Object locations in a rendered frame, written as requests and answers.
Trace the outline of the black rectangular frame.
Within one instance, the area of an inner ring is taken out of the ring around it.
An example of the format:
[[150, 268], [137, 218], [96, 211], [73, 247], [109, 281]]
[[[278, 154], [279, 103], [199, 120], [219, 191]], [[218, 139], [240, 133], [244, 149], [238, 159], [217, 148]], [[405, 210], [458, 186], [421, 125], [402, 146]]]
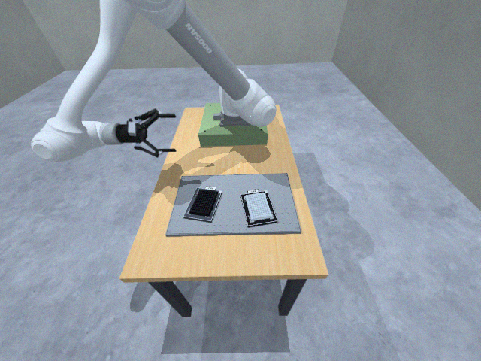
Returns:
[[261, 191], [261, 192], [256, 192], [256, 193], [265, 193], [265, 197], [267, 199], [267, 202], [268, 202], [268, 205], [269, 205], [269, 208], [271, 210], [271, 214], [272, 214], [272, 218], [268, 218], [268, 219], [263, 219], [263, 220], [256, 220], [256, 221], [251, 221], [250, 219], [250, 213], [249, 213], [249, 210], [248, 210], [248, 207], [247, 207], [247, 201], [246, 201], [246, 198], [245, 196], [246, 195], [249, 195], [249, 194], [255, 194], [255, 193], [247, 193], [247, 194], [241, 194], [240, 197], [241, 197], [241, 200], [242, 200], [242, 203], [243, 203], [243, 207], [244, 207], [244, 213], [245, 213], [245, 217], [246, 217], [246, 220], [247, 220], [247, 226], [248, 227], [252, 227], [252, 226], [260, 226], [260, 225], [265, 225], [265, 224], [269, 224], [269, 223], [277, 223], [277, 216], [274, 212], [274, 208], [273, 208], [273, 205], [271, 204], [271, 200], [270, 200], [270, 197], [268, 195], [268, 191]]

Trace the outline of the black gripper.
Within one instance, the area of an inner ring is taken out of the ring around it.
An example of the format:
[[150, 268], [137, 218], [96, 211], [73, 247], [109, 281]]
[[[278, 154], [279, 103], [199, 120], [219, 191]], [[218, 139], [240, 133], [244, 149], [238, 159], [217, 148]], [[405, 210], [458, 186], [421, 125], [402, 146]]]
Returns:
[[[127, 135], [126, 133], [127, 124], [119, 124], [116, 126], [116, 137], [120, 143], [136, 143], [134, 146], [134, 149], [142, 150], [157, 158], [159, 157], [159, 154], [163, 154], [163, 152], [176, 152], [174, 148], [173, 149], [157, 149], [149, 141], [146, 140], [147, 128], [149, 128], [149, 126], [152, 123], [154, 123], [159, 118], [176, 118], [175, 114], [163, 114], [161, 111], [158, 111], [156, 108], [154, 108], [151, 111], [148, 111], [145, 114], [142, 114], [134, 118], [136, 121], [136, 136], [129, 137]], [[139, 124], [141, 121], [146, 119], [148, 119], [146, 122]], [[150, 148], [152, 148], [155, 151], [155, 153], [142, 148], [141, 145], [139, 145], [141, 142], [144, 142], [145, 144], [147, 144]]]

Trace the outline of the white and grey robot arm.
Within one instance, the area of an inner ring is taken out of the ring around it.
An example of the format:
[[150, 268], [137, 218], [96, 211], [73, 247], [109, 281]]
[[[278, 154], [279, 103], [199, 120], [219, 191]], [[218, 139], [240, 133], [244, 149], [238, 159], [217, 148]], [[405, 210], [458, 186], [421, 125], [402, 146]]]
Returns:
[[40, 158], [64, 162], [87, 150], [123, 144], [116, 137], [119, 123], [82, 121], [82, 114], [115, 63], [137, 12], [166, 30], [219, 84], [222, 110], [213, 114], [221, 120], [219, 126], [265, 126], [274, 120], [274, 100], [235, 66], [186, 0], [100, 0], [100, 11], [100, 35], [93, 54], [66, 93], [57, 115], [32, 139], [32, 150]]

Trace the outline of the grey rectangular frame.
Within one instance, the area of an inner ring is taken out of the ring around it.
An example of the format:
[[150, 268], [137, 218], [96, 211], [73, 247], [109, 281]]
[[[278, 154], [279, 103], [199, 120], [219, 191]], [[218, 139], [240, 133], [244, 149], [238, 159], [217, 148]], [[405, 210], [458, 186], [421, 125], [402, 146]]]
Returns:
[[222, 195], [222, 191], [220, 190], [215, 190], [218, 192], [218, 195], [216, 197], [216, 201], [214, 202], [214, 205], [213, 205], [213, 209], [210, 213], [210, 216], [202, 216], [202, 215], [196, 215], [196, 214], [190, 214], [189, 211], [195, 201], [195, 198], [196, 196], [198, 195], [198, 191], [199, 190], [209, 190], [209, 189], [204, 189], [204, 188], [196, 188], [194, 194], [193, 194], [193, 197], [185, 211], [185, 214], [183, 215], [183, 218], [186, 218], [186, 219], [191, 219], [191, 220], [200, 220], [200, 221], [205, 221], [205, 222], [210, 222], [212, 223], [212, 220], [213, 220], [213, 216], [215, 214], [215, 211], [216, 211], [216, 208], [217, 208], [217, 205], [219, 203], [219, 200], [220, 200], [220, 197]]

